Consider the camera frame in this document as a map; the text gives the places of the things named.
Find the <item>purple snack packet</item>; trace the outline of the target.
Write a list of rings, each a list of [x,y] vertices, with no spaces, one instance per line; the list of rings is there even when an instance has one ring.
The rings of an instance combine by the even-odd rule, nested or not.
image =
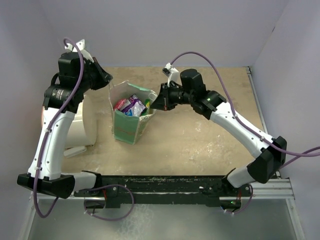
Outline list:
[[[129,117],[140,117],[147,112],[147,107],[142,103],[136,94],[126,99],[120,111]]]

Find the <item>pink red snack packet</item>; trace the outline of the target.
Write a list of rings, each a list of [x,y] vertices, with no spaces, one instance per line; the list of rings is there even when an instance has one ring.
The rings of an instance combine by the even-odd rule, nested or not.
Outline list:
[[[126,102],[127,102],[127,99],[126,98],[124,98],[124,99],[120,99],[115,105],[114,105],[114,107],[113,107],[113,110],[115,111],[115,110],[121,110],[122,109],[122,107],[126,104]]]

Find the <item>green patterned paper bag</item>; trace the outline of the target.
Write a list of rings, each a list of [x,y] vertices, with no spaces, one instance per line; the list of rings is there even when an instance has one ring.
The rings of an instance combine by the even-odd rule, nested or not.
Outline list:
[[[156,113],[155,110],[147,108],[147,110],[150,110],[149,115],[137,117],[127,116],[120,110],[114,110],[114,106],[119,100],[128,99],[133,94],[136,94],[143,104],[145,104],[146,99],[150,99],[151,104],[158,96],[153,90],[131,84],[128,80],[109,86],[108,100],[112,114],[113,136],[116,140],[132,145],[141,137],[148,122]]]

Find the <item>teal mint candy packet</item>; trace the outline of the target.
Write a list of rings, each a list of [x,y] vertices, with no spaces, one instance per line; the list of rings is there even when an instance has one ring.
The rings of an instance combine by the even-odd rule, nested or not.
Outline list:
[[[144,116],[147,116],[149,114],[150,114],[150,110],[147,109],[147,110],[145,110],[144,112],[141,113],[140,117],[144,117]]]

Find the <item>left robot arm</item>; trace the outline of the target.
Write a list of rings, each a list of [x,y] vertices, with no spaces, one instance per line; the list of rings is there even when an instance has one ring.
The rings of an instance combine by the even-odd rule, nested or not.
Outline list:
[[[62,172],[68,131],[85,92],[104,88],[113,78],[86,50],[81,54],[83,62],[74,51],[58,59],[59,71],[44,92],[43,125],[35,156],[27,173],[17,177],[19,186],[62,199],[82,190],[91,196],[103,191],[99,173]]]

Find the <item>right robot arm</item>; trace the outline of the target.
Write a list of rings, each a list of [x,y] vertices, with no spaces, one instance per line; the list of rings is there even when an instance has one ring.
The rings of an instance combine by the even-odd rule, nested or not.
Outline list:
[[[168,65],[162,69],[168,80],[151,109],[170,111],[177,105],[190,105],[206,119],[218,124],[235,137],[254,158],[248,165],[235,168],[224,178],[222,190],[235,195],[240,187],[249,183],[265,184],[285,162],[287,141],[259,130],[238,113],[232,113],[231,104],[217,91],[208,90],[202,75],[193,68],[179,72]]]

